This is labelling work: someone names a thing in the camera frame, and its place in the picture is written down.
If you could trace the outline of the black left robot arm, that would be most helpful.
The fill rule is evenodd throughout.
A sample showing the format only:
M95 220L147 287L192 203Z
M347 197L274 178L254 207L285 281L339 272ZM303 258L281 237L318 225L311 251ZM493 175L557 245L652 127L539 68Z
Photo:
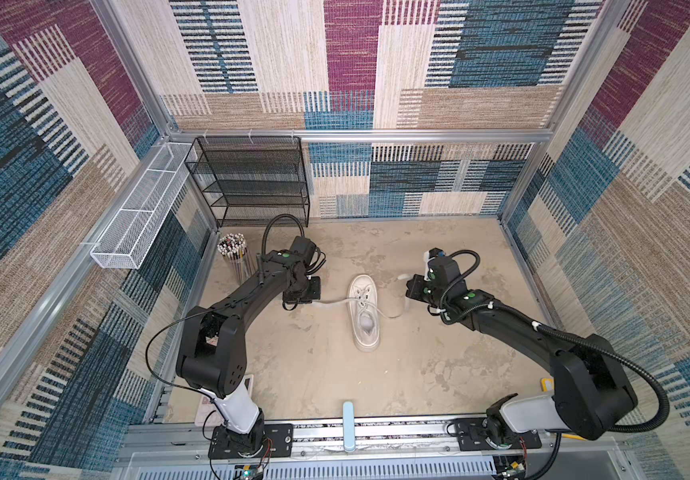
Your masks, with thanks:
M320 297L320 280L312 273L319 255L312 240L297 236L289 249L262 254L255 274L228 297L186 315L176 375L209 396L224 435L251 451L263 440L264 416L244 384L246 332L277 296L291 305Z

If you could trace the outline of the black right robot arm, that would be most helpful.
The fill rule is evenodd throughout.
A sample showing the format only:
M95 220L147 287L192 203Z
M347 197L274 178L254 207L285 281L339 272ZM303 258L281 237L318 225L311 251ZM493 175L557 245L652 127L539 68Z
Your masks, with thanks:
M553 378L550 392L510 394L486 411L485 431L495 446L508 445L533 430L570 432L596 440L638 405L637 395L598 335L574 337L502 303L481 289L468 288L457 254L433 248L426 271L407 283L407 298L428 306L446 325L459 325L494 338L525 355Z

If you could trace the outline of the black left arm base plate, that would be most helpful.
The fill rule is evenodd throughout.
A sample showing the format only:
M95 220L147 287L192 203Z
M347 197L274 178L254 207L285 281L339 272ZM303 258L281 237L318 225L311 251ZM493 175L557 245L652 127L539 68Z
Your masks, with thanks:
M239 434L219 425L212 432L208 458L288 458L291 456L293 439L294 426L291 423L264 425L254 428L247 434Z

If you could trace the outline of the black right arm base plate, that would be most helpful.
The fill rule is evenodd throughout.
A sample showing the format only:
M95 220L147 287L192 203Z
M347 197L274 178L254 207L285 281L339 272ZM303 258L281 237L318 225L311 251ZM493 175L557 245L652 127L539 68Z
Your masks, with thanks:
M461 451L494 451L526 448L528 451L542 447L535 431L514 433L499 420L485 416L462 417L452 420L446 427L448 435L455 438Z

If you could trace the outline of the white canvas sneaker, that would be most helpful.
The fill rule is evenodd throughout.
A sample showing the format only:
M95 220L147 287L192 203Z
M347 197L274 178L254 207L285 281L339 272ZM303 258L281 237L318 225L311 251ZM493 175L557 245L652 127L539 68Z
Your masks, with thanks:
M369 275L355 277L349 287L348 299L354 343L362 352L372 352L380 343L380 315L374 280Z

